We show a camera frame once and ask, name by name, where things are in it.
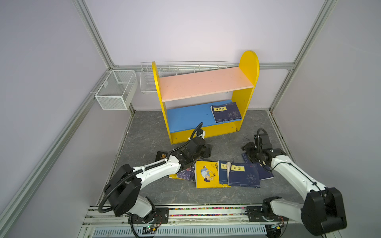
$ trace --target black mounting plate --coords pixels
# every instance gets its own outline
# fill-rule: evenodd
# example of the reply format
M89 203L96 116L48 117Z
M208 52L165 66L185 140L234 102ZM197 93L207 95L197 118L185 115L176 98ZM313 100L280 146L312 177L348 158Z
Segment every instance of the black mounting plate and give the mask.
M247 209L246 214L249 217L249 222L266 221L262 217L261 208L262 208L262 206L247 206L246 207L246 209ZM278 215L270 216L268 220L270 220L270 221L273 220L274 222L281 222L282 221L282 219ZM288 221L288 218L283 217L283 220L286 222L286 221Z
M161 221L162 224L167 224L168 217L169 217L169 208L156 208L156 214L152 222L144 223L143 220L138 215L133 214L132 224L154 224L154 223L159 224L162 218L163 218L163 220Z

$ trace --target white wall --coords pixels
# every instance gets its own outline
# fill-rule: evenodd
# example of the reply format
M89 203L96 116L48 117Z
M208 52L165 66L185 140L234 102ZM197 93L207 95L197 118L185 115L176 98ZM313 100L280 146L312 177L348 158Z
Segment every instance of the white wall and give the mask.
M0 212L106 67L70 0L0 1Z
M77 237L102 192L129 117L128 111L102 110L95 101L8 237Z
M251 98L249 109L268 109L277 94L280 85L287 75L287 70L261 70L255 87L253 97ZM229 100L233 92L217 93L201 97L187 98L176 101L166 102L167 109L197 105L202 103L217 102ZM136 110L161 110L160 103L155 94L143 94L139 89L136 90L132 104Z
M299 166L343 194L343 238L379 237L380 12L339 1L274 112Z
M293 62L324 0L86 2L114 64L139 65L239 63L246 50L253 50L260 62ZM285 70L262 70L250 108L269 108L285 75ZM207 103L221 97L197 100ZM190 99L176 103L192 104ZM137 110L160 109L157 97L141 93L136 93L133 105Z

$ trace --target white mesh basket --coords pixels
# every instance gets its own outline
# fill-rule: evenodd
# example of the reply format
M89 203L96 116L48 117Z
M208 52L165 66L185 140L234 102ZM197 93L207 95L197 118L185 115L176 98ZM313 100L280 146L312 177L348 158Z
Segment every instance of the white mesh basket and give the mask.
M104 110L128 110L138 87L133 70L112 70L95 94Z
M151 62L140 64L140 90L144 94L157 93L154 73ZM197 73L215 69L226 69L228 62L221 61L202 61L202 62L157 62L159 77L174 76L186 73Z

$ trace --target circular symbol on book cover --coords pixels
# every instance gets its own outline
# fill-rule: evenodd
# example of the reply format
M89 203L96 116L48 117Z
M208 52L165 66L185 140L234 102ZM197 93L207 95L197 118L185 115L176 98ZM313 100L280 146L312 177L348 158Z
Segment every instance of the circular symbol on book cover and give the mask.
M247 177L246 177L246 180L250 183L250 184L254 184L256 182L256 177L253 175L253 174L248 174Z

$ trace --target bookshelf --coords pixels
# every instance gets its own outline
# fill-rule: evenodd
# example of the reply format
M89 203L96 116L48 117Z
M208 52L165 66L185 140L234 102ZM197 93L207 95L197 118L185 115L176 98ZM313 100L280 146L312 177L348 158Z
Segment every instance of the bookshelf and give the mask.
M155 85L171 144L188 140L194 128L203 122L206 137L239 131L249 107L259 76L259 61L253 51L246 51L238 67L159 78L152 62ZM167 110L165 102L233 91L232 99ZM242 119L216 123L211 105L235 102Z

